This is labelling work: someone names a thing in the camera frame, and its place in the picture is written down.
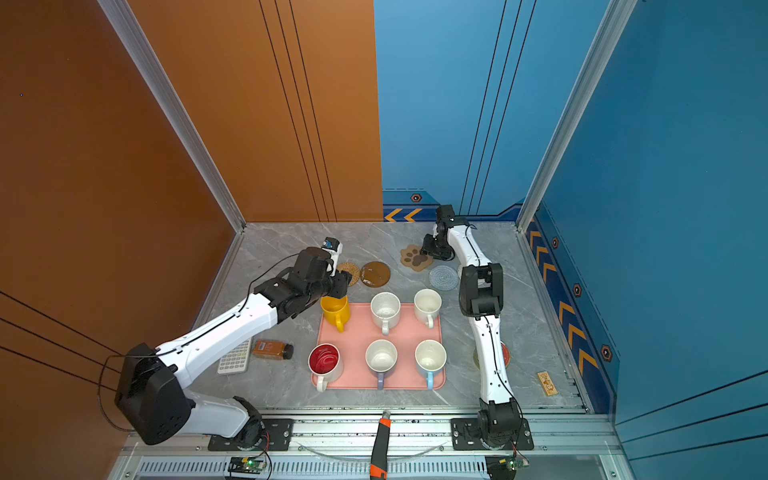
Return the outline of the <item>woven rattan round coaster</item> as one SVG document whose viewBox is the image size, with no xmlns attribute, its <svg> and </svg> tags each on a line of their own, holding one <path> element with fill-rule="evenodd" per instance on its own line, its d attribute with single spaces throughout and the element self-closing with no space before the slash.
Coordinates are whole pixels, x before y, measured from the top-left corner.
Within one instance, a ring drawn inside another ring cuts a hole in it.
<svg viewBox="0 0 768 480">
<path fill-rule="evenodd" d="M 337 270 L 340 272 L 347 272 L 350 275 L 349 285 L 353 286 L 360 281 L 361 270 L 360 268 L 351 262 L 344 262 L 337 266 Z"/>
</svg>

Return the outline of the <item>cork paw print coaster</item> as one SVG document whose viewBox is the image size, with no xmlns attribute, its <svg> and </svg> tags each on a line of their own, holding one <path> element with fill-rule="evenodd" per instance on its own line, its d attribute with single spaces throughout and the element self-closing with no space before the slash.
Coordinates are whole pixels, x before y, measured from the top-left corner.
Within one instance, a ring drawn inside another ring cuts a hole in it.
<svg viewBox="0 0 768 480">
<path fill-rule="evenodd" d="M 400 251 L 400 262 L 403 266 L 410 268 L 415 272 L 422 272 L 430 267 L 434 259 L 421 252 L 421 248 L 416 245 L 409 245 Z"/>
</svg>

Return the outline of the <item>yellow mug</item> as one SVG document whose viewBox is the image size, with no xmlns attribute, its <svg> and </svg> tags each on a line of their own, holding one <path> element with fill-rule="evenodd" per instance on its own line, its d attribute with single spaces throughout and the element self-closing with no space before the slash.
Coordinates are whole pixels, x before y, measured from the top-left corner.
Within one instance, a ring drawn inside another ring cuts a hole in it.
<svg viewBox="0 0 768 480">
<path fill-rule="evenodd" d="M 325 320 L 333 325 L 340 333 L 343 333 L 346 324 L 351 318 L 348 297 L 334 298 L 331 296 L 324 296 L 321 298 L 320 304 Z"/>
</svg>

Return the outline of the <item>light blue woven coaster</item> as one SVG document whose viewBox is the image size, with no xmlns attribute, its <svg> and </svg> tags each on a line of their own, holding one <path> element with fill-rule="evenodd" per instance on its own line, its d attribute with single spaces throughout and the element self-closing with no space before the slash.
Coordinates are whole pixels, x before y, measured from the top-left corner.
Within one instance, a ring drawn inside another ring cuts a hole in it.
<svg viewBox="0 0 768 480">
<path fill-rule="evenodd" d="M 429 281 L 432 288 L 438 291 L 453 290 L 460 283 L 457 270 L 447 265 L 438 265 L 431 269 Z"/>
</svg>

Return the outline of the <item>glossy brown round coaster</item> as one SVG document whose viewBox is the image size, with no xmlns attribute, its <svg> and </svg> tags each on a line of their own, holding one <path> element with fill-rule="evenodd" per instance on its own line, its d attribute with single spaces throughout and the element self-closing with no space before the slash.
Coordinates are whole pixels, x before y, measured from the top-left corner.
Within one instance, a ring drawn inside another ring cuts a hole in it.
<svg viewBox="0 0 768 480">
<path fill-rule="evenodd" d="M 369 288 L 381 288 L 389 282 L 391 270 L 384 262 L 368 262 L 361 268 L 360 278 L 362 283 Z"/>
</svg>

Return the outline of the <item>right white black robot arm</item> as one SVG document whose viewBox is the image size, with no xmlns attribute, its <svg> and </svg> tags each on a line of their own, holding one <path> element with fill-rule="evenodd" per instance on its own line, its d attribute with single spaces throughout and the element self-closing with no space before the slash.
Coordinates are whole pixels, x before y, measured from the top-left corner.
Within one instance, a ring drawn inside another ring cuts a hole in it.
<svg viewBox="0 0 768 480">
<path fill-rule="evenodd" d="M 521 408 L 508 380 L 500 335 L 504 306 L 503 267 L 481 250 L 470 222 L 450 205 L 436 210 L 434 231 L 424 237 L 423 254 L 436 260 L 459 261 L 459 308 L 469 319 L 478 354 L 481 439 L 501 448 L 519 433 Z"/>
</svg>

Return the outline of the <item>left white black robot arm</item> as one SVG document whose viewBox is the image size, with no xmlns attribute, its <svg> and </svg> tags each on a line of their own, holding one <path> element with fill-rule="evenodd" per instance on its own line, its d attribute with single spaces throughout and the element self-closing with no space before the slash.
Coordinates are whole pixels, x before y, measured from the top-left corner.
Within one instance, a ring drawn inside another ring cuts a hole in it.
<svg viewBox="0 0 768 480">
<path fill-rule="evenodd" d="M 158 347 L 141 343 L 131 349 L 115 404 L 142 441 L 157 445 L 177 434 L 200 434 L 221 437 L 239 449 L 255 447 L 265 426 L 250 402 L 199 394 L 191 386 L 255 335 L 296 318 L 323 297 L 344 297 L 351 275 L 338 268 L 342 249 L 328 237 L 322 246 L 295 255 L 294 265 L 275 277 L 259 276 L 242 301 L 201 327 Z"/>
</svg>

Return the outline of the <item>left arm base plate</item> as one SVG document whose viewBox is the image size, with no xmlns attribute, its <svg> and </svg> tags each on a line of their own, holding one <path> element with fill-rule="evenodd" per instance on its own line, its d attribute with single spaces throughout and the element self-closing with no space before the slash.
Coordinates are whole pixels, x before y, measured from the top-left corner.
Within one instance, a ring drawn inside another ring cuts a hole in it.
<svg viewBox="0 0 768 480">
<path fill-rule="evenodd" d="M 207 449 L 214 452 L 267 451 L 268 453 L 289 450 L 294 428 L 293 419 L 266 418 L 261 420 L 258 429 L 256 426 L 255 422 L 249 422 L 247 427 L 252 427 L 252 430 L 243 435 L 238 434 L 235 438 L 213 435 L 210 437 Z"/>
</svg>

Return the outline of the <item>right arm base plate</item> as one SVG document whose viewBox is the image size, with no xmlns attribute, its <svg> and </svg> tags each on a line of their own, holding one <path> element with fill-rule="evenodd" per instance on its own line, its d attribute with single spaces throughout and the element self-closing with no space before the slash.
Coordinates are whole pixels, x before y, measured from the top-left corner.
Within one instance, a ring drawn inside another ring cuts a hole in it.
<svg viewBox="0 0 768 480">
<path fill-rule="evenodd" d="M 518 450 L 535 448 L 532 431 L 527 419 L 515 431 L 484 431 L 477 418 L 457 417 L 450 420 L 452 448 L 470 450 Z"/>
</svg>

